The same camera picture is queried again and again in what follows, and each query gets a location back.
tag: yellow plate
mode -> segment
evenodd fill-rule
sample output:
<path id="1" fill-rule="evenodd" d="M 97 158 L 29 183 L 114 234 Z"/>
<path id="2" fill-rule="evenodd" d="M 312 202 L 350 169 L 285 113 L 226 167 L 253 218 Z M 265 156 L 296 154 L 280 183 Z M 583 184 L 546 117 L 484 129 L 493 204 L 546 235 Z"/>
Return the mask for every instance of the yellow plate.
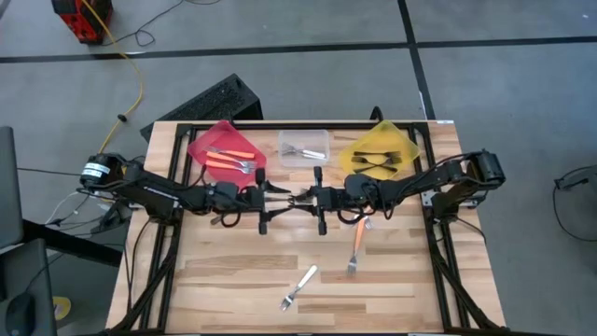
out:
<path id="1" fill-rule="evenodd" d="M 373 127 L 365 135 L 361 136 L 352 145 L 345 148 L 340 153 L 340 165 L 344 172 L 354 174 L 355 169 L 367 168 L 368 163 L 352 162 L 354 153 L 356 151 L 381 153 L 374 155 L 363 156 L 369 162 L 381 164 L 387 159 L 383 155 L 385 152 L 400 152 L 400 163 L 387 164 L 387 166 L 395 167 L 398 172 L 402 170 L 405 164 L 410 164 L 415 160 L 419 154 L 420 149 L 408 137 L 398 130 L 398 128 L 391 121 L 385 120 Z M 397 175 L 387 169 L 375 167 L 366 170 L 362 174 L 377 178 L 380 180 L 392 179 Z"/>

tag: wooden table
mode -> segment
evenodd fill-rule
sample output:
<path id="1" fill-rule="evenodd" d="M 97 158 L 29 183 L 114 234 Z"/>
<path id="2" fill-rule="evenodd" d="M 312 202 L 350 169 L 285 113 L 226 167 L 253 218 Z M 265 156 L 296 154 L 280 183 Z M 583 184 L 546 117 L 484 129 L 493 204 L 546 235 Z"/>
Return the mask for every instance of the wooden table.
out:
<path id="1" fill-rule="evenodd" d="M 175 128 L 176 122 L 155 124 L 146 155 L 148 171 L 167 176 Z M 461 152 L 453 123 L 430 121 L 429 129 L 437 161 Z M 338 154 L 364 132 L 329 131 L 332 155 L 323 169 L 325 186 L 342 187 L 346 174 L 339 167 Z M 288 169 L 278 162 L 277 131 L 242 134 L 268 157 L 266 174 L 272 184 L 293 192 L 313 184 L 311 168 Z M 183 159 L 181 155 L 180 171 Z M 413 168 L 410 169 L 403 175 L 411 175 Z M 200 166 L 193 164 L 191 181 L 199 170 Z M 479 225 L 474 210 L 463 209 L 460 216 Z M 442 331 L 418 196 L 399 205 L 390 220 L 384 220 L 381 214 L 372 218 L 374 229 L 365 232 L 354 279 L 345 276 L 354 228 L 341 224 L 334 215 L 326 217 L 326 236 L 318 235 L 316 217 L 299 210 L 276 217 L 266 236 L 257 233 L 257 216 L 243 215 L 233 229 L 210 225 L 213 217 L 185 214 L 168 332 Z M 145 211 L 132 218 L 127 240 L 129 258 L 146 219 Z M 134 298 L 146 285 L 156 230 L 157 225 L 150 224 L 140 239 Z M 482 238 L 458 223 L 451 224 L 451 232 L 463 285 L 490 319 L 504 325 Z M 317 264 L 320 272 L 297 295 L 288 311 L 281 312 L 278 306 L 282 298 L 312 264 Z M 126 313 L 126 284 L 123 261 L 108 327 L 116 325 Z M 149 326 L 156 325 L 160 291 L 152 305 Z M 457 325 L 449 286 L 447 294 L 452 324 Z"/>

